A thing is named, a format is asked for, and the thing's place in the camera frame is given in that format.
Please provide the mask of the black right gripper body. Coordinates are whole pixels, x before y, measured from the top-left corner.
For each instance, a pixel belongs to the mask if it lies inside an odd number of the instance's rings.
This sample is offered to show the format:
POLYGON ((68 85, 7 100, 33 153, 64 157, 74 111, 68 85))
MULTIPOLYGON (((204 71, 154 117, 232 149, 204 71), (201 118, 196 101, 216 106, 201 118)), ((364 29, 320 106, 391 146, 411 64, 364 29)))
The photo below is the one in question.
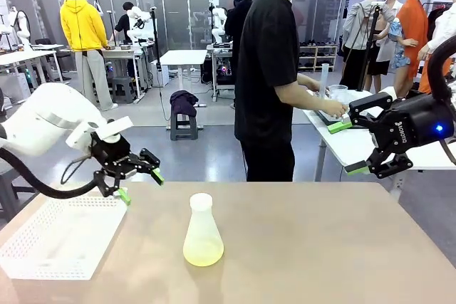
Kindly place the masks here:
POLYGON ((453 136, 450 107, 431 95, 398 100, 383 110, 370 129, 380 151, 406 152, 453 136))

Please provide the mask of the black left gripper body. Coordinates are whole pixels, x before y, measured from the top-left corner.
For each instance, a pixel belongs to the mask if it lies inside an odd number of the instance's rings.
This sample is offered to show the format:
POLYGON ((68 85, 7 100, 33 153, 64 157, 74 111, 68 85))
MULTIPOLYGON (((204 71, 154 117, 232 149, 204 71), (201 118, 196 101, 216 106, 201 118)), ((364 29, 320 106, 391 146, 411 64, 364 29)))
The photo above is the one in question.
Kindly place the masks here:
POLYGON ((118 135, 116 142, 106 142, 95 132, 90 137, 90 155, 101 165, 107 176, 128 179, 138 172, 138 167, 131 162, 130 144, 122 135, 118 135))

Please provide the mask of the clear plastic beaker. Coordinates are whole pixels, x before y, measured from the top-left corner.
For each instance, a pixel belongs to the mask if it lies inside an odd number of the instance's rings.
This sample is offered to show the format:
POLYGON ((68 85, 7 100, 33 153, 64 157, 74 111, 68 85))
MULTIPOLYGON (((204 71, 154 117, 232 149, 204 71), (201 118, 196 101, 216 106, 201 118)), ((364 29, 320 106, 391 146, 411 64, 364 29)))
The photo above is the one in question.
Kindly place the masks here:
POLYGON ((340 103, 348 104, 349 100, 348 87, 345 85, 330 85, 328 86, 328 96, 330 99, 340 103))

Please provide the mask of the clear plastic graduated cylinder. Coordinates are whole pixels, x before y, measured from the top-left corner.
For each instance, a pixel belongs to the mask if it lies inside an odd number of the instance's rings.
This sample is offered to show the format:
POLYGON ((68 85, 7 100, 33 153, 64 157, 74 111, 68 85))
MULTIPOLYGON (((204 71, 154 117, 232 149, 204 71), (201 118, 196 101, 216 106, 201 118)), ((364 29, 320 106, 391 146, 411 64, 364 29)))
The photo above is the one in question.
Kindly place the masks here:
POLYGON ((319 89, 319 97, 325 98, 327 93, 327 81, 328 81, 328 72, 329 72, 329 64, 323 63, 321 67, 321 79, 320 79, 320 89, 319 89))

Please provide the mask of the translucent plastic conical flask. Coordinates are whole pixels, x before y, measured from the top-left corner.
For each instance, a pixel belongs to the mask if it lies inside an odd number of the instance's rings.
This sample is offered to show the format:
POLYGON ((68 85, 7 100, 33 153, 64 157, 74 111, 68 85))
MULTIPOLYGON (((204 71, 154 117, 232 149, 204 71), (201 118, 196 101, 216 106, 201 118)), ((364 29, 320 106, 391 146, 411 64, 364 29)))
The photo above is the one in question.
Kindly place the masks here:
POLYGON ((224 243, 212 210, 192 211, 183 245, 183 256, 193 266, 207 267, 217 263, 224 254, 224 243))

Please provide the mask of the person's right forearm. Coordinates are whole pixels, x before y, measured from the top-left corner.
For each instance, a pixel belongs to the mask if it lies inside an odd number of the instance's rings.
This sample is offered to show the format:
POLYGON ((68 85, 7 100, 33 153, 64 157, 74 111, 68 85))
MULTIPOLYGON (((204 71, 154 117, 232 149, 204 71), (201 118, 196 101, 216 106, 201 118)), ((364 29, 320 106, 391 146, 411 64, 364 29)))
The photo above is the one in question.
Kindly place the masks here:
POLYGON ((303 110, 321 110, 325 100, 310 94, 307 87, 299 85, 297 81, 275 87, 274 90, 282 103, 303 110))

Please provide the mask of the black plastic tray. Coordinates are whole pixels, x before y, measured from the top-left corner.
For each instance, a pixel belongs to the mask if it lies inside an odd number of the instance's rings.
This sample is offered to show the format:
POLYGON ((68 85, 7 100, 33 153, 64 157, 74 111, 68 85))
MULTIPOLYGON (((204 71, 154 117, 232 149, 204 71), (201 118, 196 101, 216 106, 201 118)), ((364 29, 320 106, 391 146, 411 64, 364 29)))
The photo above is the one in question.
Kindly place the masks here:
MULTIPOLYGON (((364 100, 366 98, 367 97, 364 97, 364 98, 350 98, 350 102, 348 104, 346 104, 346 105, 349 108, 349 104, 350 103, 355 102, 357 100, 364 100)), ((380 111, 381 110, 375 110, 374 108, 368 108, 368 109, 364 109, 364 110, 360 111, 359 114, 360 114, 360 116, 369 117, 369 118, 375 118, 380 111)), ((351 121, 351 119, 350 119, 350 117, 348 115, 349 114, 349 109, 347 110, 347 113, 344 114, 344 116, 342 116, 340 118, 331 117, 331 116, 327 115, 326 113, 324 113, 321 110, 315 110, 314 113, 315 113, 315 115, 319 116, 320 119, 322 121, 324 121, 326 125, 332 125, 335 122, 350 122, 351 121)))

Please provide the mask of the grey step stool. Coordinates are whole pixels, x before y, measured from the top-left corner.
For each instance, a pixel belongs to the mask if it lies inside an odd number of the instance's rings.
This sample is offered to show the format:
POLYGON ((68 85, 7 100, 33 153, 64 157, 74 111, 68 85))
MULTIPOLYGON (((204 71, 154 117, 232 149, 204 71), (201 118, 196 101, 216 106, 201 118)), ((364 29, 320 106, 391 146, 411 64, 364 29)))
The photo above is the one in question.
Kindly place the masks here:
POLYGON ((199 129, 196 117, 180 115, 178 113, 172 114, 170 118, 170 139, 172 141, 177 141, 181 138, 197 140, 198 136, 199 129))

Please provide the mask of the white workbench with trays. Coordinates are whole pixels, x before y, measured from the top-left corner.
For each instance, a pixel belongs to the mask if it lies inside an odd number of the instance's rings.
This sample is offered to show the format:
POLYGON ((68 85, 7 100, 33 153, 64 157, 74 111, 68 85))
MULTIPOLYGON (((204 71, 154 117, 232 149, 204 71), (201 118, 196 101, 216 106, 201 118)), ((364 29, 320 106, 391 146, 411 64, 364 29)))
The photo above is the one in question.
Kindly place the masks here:
POLYGON ((115 103, 140 102, 152 87, 148 46, 109 46, 103 49, 108 89, 115 103))

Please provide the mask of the person in black T-shirt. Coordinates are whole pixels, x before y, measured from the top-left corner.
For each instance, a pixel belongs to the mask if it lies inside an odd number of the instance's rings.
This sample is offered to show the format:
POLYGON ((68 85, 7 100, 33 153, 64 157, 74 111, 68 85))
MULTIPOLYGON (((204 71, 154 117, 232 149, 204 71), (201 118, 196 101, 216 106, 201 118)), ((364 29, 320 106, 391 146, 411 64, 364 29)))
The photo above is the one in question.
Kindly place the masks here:
POLYGON ((239 45, 234 135, 249 182, 290 182, 293 106, 276 88, 297 80, 299 42, 290 0, 253 0, 239 45))

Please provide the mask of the small white table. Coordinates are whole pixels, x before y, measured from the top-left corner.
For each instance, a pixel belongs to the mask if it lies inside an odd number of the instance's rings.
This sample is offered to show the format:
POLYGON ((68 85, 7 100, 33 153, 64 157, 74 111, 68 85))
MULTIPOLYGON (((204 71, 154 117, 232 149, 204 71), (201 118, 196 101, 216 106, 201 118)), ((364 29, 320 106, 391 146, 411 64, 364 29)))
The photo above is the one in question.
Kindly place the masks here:
POLYGON ((207 50, 170 50, 159 61, 161 65, 177 68, 179 90, 192 90, 192 66, 202 65, 205 61, 207 50))

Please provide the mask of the black light stand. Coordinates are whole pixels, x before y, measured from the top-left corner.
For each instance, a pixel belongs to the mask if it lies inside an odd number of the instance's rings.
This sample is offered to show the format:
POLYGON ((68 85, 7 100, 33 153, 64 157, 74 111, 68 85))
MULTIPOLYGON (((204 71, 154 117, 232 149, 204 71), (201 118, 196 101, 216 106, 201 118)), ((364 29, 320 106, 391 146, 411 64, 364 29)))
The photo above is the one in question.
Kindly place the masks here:
POLYGON ((156 68, 157 68, 157 83, 158 83, 158 88, 159 88, 159 96, 160 96, 160 104, 162 107, 162 114, 164 119, 168 122, 170 120, 170 116, 167 116, 165 113, 165 106, 163 102, 163 96, 162 96, 162 88, 164 87, 165 83, 163 80, 162 76, 162 65, 160 62, 160 50, 159 50, 159 44, 158 44, 158 37, 157 37, 157 24, 156 24, 156 7, 153 6, 150 8, 149 14, 150 14, 150 19, 152 21, 152 27, 153 27, 153 41, 154 41, 154 47, 155 47, 155 57, 156 57, 156 68))

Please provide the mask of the white drawer cabinet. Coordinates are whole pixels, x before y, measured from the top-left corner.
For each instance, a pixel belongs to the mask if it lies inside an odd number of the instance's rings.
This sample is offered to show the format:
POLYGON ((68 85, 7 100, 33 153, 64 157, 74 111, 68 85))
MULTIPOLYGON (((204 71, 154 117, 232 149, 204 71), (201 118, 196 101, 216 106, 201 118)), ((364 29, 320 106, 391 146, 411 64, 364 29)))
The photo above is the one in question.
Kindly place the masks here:
POLYGON ((0 88, 12 102, 26 100, 31 95, 24 73, 0 73, 0 88))

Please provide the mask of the person in yellow top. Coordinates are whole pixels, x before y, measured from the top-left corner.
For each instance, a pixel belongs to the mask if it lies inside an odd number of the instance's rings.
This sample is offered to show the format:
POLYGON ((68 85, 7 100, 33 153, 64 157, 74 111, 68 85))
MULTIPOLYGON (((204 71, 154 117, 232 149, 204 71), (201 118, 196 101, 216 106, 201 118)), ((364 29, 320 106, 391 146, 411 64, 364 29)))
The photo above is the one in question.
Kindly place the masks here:
POLYGON ((108 46, 100 14, 87 0, 64 0, 60 9, 61 26, 74 52, 81 92, 102 111, 115 109, 108 89, 102 50, 108 46))

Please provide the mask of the person in black hoodie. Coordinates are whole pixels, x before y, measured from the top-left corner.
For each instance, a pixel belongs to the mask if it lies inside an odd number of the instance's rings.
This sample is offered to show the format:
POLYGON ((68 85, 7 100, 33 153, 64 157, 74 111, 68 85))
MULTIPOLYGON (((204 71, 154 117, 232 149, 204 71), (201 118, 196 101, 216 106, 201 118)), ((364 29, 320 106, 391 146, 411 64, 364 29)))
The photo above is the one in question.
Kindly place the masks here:
POLYGON ((227 14, 227 20, 224 25, 225 33, 232 37, 233 51, 232 57, 239 55, 239 45, 249 9, 252 5, 252 0, 239 0, 232 10, 227 14))

